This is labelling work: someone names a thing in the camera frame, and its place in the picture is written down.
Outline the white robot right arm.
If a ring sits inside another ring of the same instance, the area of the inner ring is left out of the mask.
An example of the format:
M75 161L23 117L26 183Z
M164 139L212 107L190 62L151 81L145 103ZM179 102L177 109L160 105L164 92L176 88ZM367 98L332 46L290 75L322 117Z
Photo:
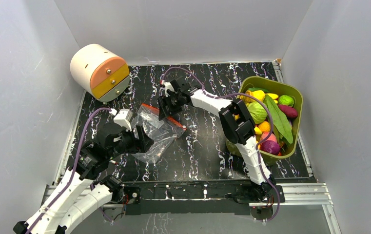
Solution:
M251 186L244 189L243 196L260 202L273 198L274 202L280 204L281 194L276 181L258 149L255 122L242 100L214 96L181 78L161 81L160 86L164 90L157 100L160 120L181 112L184 105L192 105L219 117L225 137L238 148L247 167Z

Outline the yellow toy banana bunch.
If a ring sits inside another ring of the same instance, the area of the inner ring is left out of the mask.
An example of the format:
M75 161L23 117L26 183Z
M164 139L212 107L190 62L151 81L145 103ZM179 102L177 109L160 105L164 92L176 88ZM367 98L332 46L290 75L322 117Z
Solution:
M256 98L257 100L263 101L266 96L269 96L272 98L272 100L274 100L275 103L277 103L277 99L279 98L279 95L273 93L265 93L263 90L247 90L245 94L249 95L249 97L240 96L239 98L246 104L256 102L254 99L252 99L252 97Z

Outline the green toy cabbage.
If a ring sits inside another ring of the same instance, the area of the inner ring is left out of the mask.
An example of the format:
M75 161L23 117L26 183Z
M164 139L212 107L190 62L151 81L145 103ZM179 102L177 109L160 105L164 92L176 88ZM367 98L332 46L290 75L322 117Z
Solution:
M252 102L246 105L255 124L260 124L266 120L268 114L264 107L258 102Z

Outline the long green toy leaf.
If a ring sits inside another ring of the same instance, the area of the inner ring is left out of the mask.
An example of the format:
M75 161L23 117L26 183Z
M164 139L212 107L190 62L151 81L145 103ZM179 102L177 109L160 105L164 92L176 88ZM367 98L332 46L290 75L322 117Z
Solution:
M286 115L279 109L278 105L269 95L265 96L264 103L272 116L274 128L277 129L279 135L282 136L288 144L292 144L292 129Z

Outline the lime green toy fruit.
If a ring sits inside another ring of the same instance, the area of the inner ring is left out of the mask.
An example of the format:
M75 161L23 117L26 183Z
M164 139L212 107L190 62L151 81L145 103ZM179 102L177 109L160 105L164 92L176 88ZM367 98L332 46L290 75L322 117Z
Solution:
M290 107L293 107L295 104L295 99L289 95L281 95L277 101L279 105L285 105Z

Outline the orange toy fruit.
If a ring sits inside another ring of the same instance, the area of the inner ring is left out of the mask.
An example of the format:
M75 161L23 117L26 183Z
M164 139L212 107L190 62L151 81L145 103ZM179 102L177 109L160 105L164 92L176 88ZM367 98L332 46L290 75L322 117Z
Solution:
M271 130L271 124L268 121L263 121L257 126L259 130L263 132L269 132Z

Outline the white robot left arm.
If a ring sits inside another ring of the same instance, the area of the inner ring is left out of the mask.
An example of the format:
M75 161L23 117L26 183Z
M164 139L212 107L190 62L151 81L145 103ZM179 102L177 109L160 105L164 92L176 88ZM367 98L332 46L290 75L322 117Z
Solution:
M115 123L105 124L92 140L82 145L80 158L75 161L76 169L66 171L40 209L27 221L19 221L13 227L14 233L68 234L104 204L122 201L124 184L113 175L103 178L81 200L77 198L108 168L113 156L145 153L153 144L140 125L132 131Z

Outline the dark purple toy onion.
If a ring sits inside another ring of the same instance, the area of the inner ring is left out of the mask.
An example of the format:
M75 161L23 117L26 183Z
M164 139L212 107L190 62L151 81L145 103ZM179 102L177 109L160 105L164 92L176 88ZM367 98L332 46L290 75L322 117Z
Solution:
M278 155L280 153L280 145L275 141L267 140L261 144L260 150L272 155Z

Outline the olive green plastic bin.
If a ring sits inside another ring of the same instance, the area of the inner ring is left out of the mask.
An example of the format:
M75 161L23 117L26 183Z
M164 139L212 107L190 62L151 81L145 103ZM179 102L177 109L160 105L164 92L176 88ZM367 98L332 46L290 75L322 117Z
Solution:
M293 134L293 143L288 144L285 141L285 139L283 139L282 136L279 135L279 132L277 131L277 129L274 128L272 116L266 104L264 103L264 101L260 101L252 97L252 99L260 103L266 110L268 117L266 118L265 121L268 121L271 124L271 130L269 131L270 132L269 136L271 135L271 133L273 133L277 138L278 144L280 145L280 153L278 155L272 155L267 152L261 151L260 146L266 140L260 141L260 137L263 133L257 127L258 124L255 124L254 126L254 132L255 132L255 138L256 138L255 143L259 143L259 151L263 157L264 163L268 166L271 166L275 164L278 160L288 158L295 153L297 142L298 142L299 126L300 126L301 114L302 114L302 108L303 108L303 96L293 86L286 85L284 83L280 83L280 82L262 78L262 77L256 77L256 76L248 77L242 81L239 92L241 92L243 96L249 97L249 95L245 94L247 90L251 90L251 91L263 90L265 93L277 94L279 95L279 97L281 95L289 95L295 99L295 104L293 108L298 111L298 117L295 119L288 119L289 124L292 129L292 134Z

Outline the round white mini drawer cabinet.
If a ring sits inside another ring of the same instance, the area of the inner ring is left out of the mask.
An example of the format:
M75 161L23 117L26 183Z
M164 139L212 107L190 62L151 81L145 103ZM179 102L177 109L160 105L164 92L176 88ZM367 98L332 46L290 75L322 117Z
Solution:
M100 102L116 99L131 81L126 61L99 44L79 49L71 59L70 72L73 79Z

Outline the clear zip bag orange zipper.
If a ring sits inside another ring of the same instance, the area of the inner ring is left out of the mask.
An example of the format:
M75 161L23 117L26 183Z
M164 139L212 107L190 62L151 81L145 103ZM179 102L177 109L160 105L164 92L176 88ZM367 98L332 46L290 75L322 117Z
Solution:
M137 112L137 116L131 121L131 125L141 125L144 132L154 143L145 153L133 154L133 157L144 163L155 164L164 152L169 148L173 141L181 137L187 127L172 117L158 120L159 109L147 104L142 104Z

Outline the pink toy peach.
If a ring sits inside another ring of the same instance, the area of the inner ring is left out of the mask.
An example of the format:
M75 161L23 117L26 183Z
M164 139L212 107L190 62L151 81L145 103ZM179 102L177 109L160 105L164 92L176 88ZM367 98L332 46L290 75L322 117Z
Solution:
M266 140L266 141L273 141L273 142L278 143L276 136L273 133L271 133L270 136L269 134L270 132L263 132L263 134L260 137L260 141Z

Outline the purple toy sweet potato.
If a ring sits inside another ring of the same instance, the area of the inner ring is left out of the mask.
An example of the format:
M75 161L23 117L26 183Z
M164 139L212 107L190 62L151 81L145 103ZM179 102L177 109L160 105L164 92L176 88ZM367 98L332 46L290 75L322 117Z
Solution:
M298 117L298 111L293 107L286 105L277 105L281 112L283 112L288 119L295 119Z

